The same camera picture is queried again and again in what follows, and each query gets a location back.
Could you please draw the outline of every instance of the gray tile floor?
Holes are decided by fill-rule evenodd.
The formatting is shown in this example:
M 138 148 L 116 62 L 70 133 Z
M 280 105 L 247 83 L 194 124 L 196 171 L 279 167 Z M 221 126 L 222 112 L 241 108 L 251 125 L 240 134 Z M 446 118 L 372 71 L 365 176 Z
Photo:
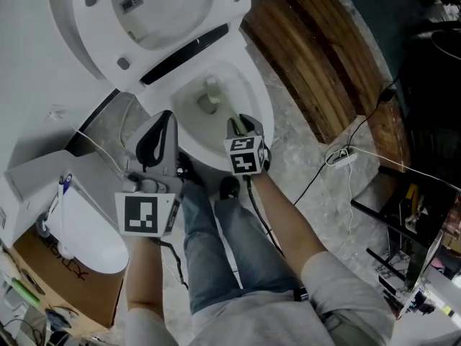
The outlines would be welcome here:
M 334 144 L 330 146 L 319 144 L 282 82 L 252 42 L 249 42 L 247 50 L 264 78 L 274 107 L 275 134 L 272 145 L 272 167 L 269 173 L 283 193 L 294 202 L 315 176 L 325 155 L 330 152 L 329 150 L 336 150 L 344 145 L 350 131 L 354 130 L 363 118 L 358 117 Z M 119 139 L 120 121 L 131 98 L 130 94 L 116 96 L 86 130 L 86 134 L 110 152 L 121 165 L 124 164 L 124 157 Z M 138 102 L 134 101 L 127 114 L 122 132 L 123 139 L 126 140 L 146 119 L 148 119 L 148 115 Z M 354 144 L 376 152 L 370 129 L 366 124 L 354 136 Z M 83 138 L 72 149 L 77 155 L 93 150 L 94 147 Z M 110 164 L 105 155 L 102 157 Z M 377 181 L 375 178 L 378 165 L 377 158 L 368 154 L 360 154 L 357 161 L 352 164 L 350 177 L 352 195 L 354 197 L 359 196 L 359 201 L 371 208 L 379 208 L 382 199 L 385 198 L 381 192 L 385 190 L 383 186 L 387 181 Z M 216 186 L 223 173 L 213 172 L 203 165 L 199 166 L 198 169 L 205 177 L 208 185 L 211 186 L 212 191 L 216 191 Z M 309 220 L 326 247 L 337 253 L 337 256 L 358 276 L 378 288 L 376 274 L 372 269 L 375 263 L 365 252 L 365 249 L 370 247 L 378 253 L 384 252 L 387 244 L 386 230 L 384 226 L 373 221 L 370 217 L 353 210 L 354 217 L 349 234 L 351 211 L 349 208 L 348 181 L 349 167 L 339 170 L 325 167 L 301 198 L 297 207 Z M 251 209 L 247 195 L 243 194 L 241 201 Z M 183 228 L 184 220 L 182 212 L 180 212 L 169 241 L 174 244 L 179 256 L 185 262 L 182 249 Z M 231 264 L 235 267 L 231 254 L 229 256 Z M 173 272 L 171 273 L 167 267 L 164 268 L 166 325 L 180 345 L 187 345 L 192 338 L 187 291 L 174 279 L 174 275 L 177 277 L 176 263 L 168 250 L 164 252 L 164 258 Z M 123 345 L 126 311 L 125 292 L 122 291 L 115 326 L 109 334 L 105 335 L 106 341 Z

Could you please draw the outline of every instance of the power strip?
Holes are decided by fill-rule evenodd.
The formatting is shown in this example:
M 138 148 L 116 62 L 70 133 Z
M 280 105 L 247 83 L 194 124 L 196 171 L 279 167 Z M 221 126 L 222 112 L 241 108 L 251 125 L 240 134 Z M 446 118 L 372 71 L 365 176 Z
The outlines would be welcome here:
M 340 169 L 340 168 L 346 166 L 347 164 L 351 164 L 353 161 L 356 161 L 357 157 L 358 157 L 357 153 L 354 153 L 354 152 L 349 153 L 349 155 L 343 156 L 343 157 L 335 160 L 334 167 L 336 169 Z

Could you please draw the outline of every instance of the white appliance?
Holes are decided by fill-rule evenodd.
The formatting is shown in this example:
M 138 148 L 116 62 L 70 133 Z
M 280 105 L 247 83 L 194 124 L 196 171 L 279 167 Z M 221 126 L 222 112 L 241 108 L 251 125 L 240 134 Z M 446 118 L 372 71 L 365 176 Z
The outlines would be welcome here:
M 50 233 L 87 267 L 116 273 L 128 264 L 118 233 L 114 194 L 121 181 L 97 153 L 75 157 L 57 151 L 3 173 L 0 177 L 0 239 L 11 248 L 37 217 L 50 210 L 60 176 L 71 183 L 45 222 Z
M 251 0 L 49 0 L 62 38 L 96 78 L 136 94 L 150 115 L 172 110 L 179 146 L 216 169 L 229 170 L 223 140 L 229 114 L 197 106 L 214 76 L 237 113 L 264 126 L 274 115 L 264 82 L 238 31 Z

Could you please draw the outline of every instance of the forearm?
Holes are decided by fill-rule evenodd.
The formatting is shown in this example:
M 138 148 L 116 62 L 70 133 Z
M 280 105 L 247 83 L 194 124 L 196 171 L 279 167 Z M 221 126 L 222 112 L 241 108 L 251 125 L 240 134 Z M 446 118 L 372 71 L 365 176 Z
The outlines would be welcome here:
M 149 309 L 163 318 L 161 248 L 144 237 L 135 240 L 127 275 L 128 311 Z
M 269 223 L 279 240 L 288 264 L 300 277 L 304 264 L 315 254 L 326 251 L 300 211 L 286 198 L 267 173 L 252 178 Z

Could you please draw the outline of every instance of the black shoe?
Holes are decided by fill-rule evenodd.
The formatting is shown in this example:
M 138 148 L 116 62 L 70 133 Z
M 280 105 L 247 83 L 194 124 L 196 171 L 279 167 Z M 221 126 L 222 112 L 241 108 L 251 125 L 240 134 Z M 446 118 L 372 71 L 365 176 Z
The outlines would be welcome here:
M 178 177 L 192 181 L 196 185 L 204 187 L 202 178 L 196 173 L 192 162 L 190 161 L 189 155 L 183 152 L 179 152 L 178 155 Z
M 237 199 L 240 194 L 240 182 L 235 177 L 226 177 L 219 186 L 221 200 Z

